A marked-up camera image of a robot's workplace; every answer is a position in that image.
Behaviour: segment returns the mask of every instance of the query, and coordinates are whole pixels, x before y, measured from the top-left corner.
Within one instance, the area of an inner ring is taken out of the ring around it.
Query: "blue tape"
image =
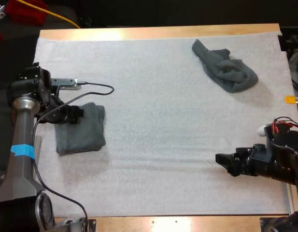
[[[28,156],[35,159],[34,147],[28,144],[13,145],[10,149],[14,156]]]

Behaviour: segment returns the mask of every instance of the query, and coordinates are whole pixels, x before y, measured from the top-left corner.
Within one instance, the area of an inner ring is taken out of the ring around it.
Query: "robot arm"
[[[33,178],[34,117],[45,116],[63,104],[53,92],[50,73],[38,64],[20,73],[7,91],[15,128],[7,172],[0,186],[0,232],[83,232],[87,229],[85,218],[55,224],[51,200]],[[65,105],[45,116],[43,122],[76,123],[81,116],[83,111],[79,107]]]
[[[298,131],[290,130],[295,125],[284,121],[267,125],[267,146],[236,148],[233,154],[216,154],[215,161],[232,176],[260,175],[296,185],[298,191]],[[298,232],[298,212],[271,219],[262,231]]]

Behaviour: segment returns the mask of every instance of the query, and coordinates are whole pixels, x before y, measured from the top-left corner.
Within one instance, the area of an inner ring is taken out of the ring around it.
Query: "wooden table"
[[[249,24],[159,28],[60,29],[42,30],[40,37],[53,40],[111,41],[242,35],[272,31],[280,31],[279,25]],[[259,232],[260,217],[261,216],[167,216],[97,217],[96,219],[98,232]]]

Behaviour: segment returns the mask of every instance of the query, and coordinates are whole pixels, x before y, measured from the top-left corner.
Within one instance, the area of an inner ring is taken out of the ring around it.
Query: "metal cylinder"
[[[16,112],[12,145],[29,146],[39,103],[33,98],[21,97],[14,100],[12,107]],[[5,179],[0,186],[0,202],[36,196],[42,190],[44,188],[33,179],[33,159],[10,152]]]

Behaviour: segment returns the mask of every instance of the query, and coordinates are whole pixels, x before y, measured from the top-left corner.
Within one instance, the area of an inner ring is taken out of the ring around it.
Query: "crumpled gray towel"
[[[258,82],[256,73],[242,60],[230,59],[227,49],[210,51],[196,40],[192,50],[200,58],[206,74],[227,92],[241,92]]]
[[[55,125],[57,153],[60,155],[98,151],[106,144],[103,135],[105,108],[93,102],[80,106],[84,117],[76,124]]]

